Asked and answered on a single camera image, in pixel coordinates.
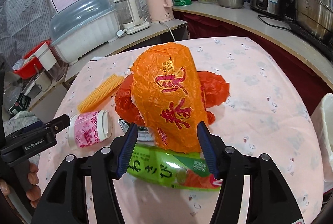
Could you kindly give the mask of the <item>pink floral paper cup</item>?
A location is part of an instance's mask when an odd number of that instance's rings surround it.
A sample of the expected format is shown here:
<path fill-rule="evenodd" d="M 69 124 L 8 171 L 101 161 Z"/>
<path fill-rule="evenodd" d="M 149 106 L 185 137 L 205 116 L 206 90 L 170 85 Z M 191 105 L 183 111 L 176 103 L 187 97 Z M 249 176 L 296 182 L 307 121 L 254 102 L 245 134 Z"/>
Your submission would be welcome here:
<path fill-rule="evenodd" d="M 90 147 L 112 136 L 113 119 L 107 110 L 75 115 L 70 120 L 67 136 L 71 149 Z"/>

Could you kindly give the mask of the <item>green wasabi box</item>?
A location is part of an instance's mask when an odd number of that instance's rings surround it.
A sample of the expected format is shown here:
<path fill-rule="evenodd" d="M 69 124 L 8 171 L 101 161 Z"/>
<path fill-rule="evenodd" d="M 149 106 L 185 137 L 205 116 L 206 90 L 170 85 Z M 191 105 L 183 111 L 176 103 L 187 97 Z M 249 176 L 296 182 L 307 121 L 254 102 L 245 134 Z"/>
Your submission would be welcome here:
<path fill-rule="evenodd" d="M 222 180 L 209 172 L 202 153 L 177 153 L 137 144 L 127 172 L 145 182 L 198 191 L 218 191 Z"/>

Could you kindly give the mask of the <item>orange corrugated wrapper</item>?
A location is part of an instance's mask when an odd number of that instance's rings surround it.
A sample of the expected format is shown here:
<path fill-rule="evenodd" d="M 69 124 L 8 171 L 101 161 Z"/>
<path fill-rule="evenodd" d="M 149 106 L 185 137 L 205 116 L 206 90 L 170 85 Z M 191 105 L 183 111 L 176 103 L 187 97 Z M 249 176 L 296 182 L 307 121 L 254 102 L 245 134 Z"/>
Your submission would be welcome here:
<path fill-rule="evenodd" d="M 121 85 L 125 78 L 112 74 L 95 88 L 78 106 L 79 113 L 91 112 Z"/>

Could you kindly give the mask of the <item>red-orange plastic bag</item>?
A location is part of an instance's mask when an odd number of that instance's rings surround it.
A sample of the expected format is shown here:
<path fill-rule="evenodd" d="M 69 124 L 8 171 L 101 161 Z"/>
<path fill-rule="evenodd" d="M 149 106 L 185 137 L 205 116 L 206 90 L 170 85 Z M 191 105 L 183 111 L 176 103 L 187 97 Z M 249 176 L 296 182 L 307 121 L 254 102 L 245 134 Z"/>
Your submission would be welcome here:
<path fill-rule="evenodd" d="M 207 108 L 219 106 L 229 96 L 230 84 L 221 75 L 208 71 L 198 71 L 199 80 L 205 93 Z M 139 110 L 131 100 L 131 85 L 133 74 L 126 76 L 115 95 L 115 111 L 121 119 L 138 126 L 145 126 Z"/>

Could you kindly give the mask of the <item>orange bag with red characters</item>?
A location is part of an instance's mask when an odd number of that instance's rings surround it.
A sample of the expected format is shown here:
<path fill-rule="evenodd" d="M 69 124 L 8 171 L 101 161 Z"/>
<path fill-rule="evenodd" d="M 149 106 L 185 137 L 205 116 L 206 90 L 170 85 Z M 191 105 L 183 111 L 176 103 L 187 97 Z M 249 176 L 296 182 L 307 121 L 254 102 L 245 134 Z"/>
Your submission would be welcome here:
<path fill-rule="evenodd" d="M 144 124 L 161 149 L 200 152 L 197 125 L 207 122 L 205 96 L 190 49 L 170 42 L 137 57 L 131 96 Z"/>

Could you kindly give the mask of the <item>white-lined trash bin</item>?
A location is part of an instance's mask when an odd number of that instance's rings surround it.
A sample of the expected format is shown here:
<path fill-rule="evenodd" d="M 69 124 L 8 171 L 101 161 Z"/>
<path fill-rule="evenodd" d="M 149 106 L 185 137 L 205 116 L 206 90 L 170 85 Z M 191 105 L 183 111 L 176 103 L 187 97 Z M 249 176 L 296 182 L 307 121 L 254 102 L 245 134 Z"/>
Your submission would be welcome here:
<path fill-rule="evenodd" d="M 311 115 L 322 156 L 324 192 L 332 190 L 332 106 L 332 93 L 327 93 Z"/>

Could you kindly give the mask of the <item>red plastic basket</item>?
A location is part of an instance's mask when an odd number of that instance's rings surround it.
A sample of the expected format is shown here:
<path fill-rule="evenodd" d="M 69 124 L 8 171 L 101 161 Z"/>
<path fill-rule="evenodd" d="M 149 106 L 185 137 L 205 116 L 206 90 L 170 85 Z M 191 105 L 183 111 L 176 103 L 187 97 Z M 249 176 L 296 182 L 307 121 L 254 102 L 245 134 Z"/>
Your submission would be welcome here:
<path fill-rule="evenodd" d="M 51 44 L 51 40 L 47 39 L 41 41 L 38 45 L 36 45 L 32 50 L 27 52 L 22 58 L 27 62 L 24 62 L 24 65 L 21 66 L 18 70 L 14 70 L 14 74 L 20 76 L 22 79 L 30 79 L 34 75 L 37 74 L 38 71 L 43 69 L 43 66 L 34 56 L 34 53 L 43 45 L 47 44 L 48 46 Z"/>

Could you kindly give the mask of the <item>white dish container blue lid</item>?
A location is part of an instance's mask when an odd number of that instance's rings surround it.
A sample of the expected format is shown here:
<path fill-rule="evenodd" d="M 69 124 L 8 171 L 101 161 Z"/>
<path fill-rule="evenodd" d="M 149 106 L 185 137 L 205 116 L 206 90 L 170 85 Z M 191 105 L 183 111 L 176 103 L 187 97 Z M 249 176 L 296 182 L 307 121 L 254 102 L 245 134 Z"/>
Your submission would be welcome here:
<path fill-rule="evenodd" d="M 116 8 L 109 0 L 78 0 L 50 21 L 51 48 L 72 65 L 100 45 L 117 39 Z"/>

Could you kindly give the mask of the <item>black induction cooktop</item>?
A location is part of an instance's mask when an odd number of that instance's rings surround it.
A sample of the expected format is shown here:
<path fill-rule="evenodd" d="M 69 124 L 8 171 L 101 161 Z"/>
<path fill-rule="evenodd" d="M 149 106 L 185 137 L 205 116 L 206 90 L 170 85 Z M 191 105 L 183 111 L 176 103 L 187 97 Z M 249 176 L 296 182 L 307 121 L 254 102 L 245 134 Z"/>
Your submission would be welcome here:
<path fill-rule="evenodd" d="M 332 62 L 332 34 L 325 37 L 324 40 L 320 40 L 296 23 L 290 23 L 290 28 L 294 34 L 298 35 L 304 41 L 307 41 L 312 47 L 316 48 L 324 57 Z"/>

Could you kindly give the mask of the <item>white glass kettle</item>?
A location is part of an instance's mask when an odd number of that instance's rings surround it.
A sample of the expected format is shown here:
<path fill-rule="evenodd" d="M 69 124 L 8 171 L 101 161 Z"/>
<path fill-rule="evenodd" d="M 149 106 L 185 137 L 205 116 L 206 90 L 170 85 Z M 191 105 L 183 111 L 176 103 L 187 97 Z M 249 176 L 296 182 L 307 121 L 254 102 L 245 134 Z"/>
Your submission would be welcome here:
<path fill-rule="evenodd" d="M 135 34 L 150 27 L 148 16 L 143 16 L 139 0 L 115 0 L 122 32 L 127 35 Z"/>

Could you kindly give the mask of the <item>large steel steamer pot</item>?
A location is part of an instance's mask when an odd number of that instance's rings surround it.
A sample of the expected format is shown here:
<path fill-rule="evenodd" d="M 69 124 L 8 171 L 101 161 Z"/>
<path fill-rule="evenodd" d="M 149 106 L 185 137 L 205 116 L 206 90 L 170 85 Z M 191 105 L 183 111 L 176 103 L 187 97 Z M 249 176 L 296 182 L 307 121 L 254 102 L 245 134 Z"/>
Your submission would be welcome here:
<path fill-rule="evenodd" d="M 321 41 L 332 39 L 332 0 L 296 0 L 296 21 Z"/>

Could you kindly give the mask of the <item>pink electric kettle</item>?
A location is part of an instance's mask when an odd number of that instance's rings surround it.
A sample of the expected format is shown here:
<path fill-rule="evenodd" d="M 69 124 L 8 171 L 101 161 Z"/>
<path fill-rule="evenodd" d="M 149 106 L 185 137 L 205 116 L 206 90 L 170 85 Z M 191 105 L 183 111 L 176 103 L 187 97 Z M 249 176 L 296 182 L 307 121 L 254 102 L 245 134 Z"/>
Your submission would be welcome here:
<path fill-rule="evenodd" d="M 174 18 L 172 0 L 146 0 L 152 23 L 167 22 Z"/>

